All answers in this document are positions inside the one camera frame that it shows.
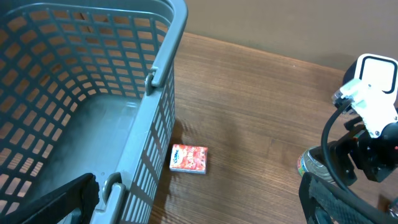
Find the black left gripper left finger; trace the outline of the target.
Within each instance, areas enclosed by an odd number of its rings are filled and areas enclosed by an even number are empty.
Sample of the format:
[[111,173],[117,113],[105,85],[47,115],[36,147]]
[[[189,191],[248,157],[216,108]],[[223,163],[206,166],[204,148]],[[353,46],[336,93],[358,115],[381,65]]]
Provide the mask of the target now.
[[1,218],[1,223],[58,223],[69,214],[73,223],[89,223],[99,203],[100,187],[86,173],[34,202]]

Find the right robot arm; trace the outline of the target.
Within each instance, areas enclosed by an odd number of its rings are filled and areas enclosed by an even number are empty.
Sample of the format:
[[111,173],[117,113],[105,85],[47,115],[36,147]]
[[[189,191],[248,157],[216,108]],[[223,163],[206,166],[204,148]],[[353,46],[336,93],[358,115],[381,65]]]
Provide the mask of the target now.
[[368,180],[382,182],[397,168],[397,123],[386,126],[378,138],[372,138],[360,117],[345,123],[348,131],[337,141],[327,144],[335,172],[347,185],[357,181],[355,169]]

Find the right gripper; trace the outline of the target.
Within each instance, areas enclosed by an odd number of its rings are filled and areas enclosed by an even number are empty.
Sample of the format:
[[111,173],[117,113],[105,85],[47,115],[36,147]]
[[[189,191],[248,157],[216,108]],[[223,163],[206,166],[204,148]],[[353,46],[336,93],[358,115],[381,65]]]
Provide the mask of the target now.
[[397,169],[397,123],[385,127],[379,138],[372,138],[360,122],[360,117],[349,120],[345,123],[348,133],[327,144],[335,172],[348,186],[357,180],[355,169],[374,182],[382,182]]

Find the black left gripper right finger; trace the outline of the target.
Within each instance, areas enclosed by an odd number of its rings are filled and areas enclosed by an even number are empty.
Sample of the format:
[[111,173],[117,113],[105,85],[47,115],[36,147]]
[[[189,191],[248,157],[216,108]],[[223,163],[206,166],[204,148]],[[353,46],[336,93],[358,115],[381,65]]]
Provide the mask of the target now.
[[311,172],[302,177],[299,198],[307,223],[397,224],[397,218]]

